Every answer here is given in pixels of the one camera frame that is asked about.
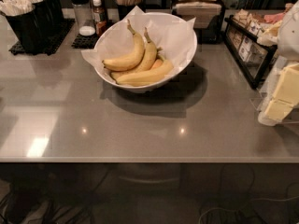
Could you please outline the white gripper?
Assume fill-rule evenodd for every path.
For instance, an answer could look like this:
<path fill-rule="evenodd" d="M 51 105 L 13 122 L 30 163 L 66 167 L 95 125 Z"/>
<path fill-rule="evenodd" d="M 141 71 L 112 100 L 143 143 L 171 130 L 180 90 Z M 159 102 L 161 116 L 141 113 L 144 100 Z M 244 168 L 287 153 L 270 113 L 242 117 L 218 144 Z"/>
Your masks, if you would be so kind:
<path fill-rule="evenodd" d="M 278 52 L 288 60 L 299 60 L 299 0 L 285 14 L 279 27 Z M 299 104 L 299 63 L 282 69 L 273 98 L 291 105 Z"/>

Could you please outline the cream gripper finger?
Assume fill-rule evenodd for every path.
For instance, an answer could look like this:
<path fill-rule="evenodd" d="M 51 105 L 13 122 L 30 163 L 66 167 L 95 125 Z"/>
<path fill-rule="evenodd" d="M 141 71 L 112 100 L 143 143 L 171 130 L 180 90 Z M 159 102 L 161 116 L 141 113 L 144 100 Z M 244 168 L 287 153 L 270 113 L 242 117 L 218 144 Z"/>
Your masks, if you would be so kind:
<path fill-rule="evenodd" d="M 291 113 L 291 111 L 292 106 L 290 104 L 280 100 L 271 100 L 264 113 L 269 119 L 281 122 Z"/>

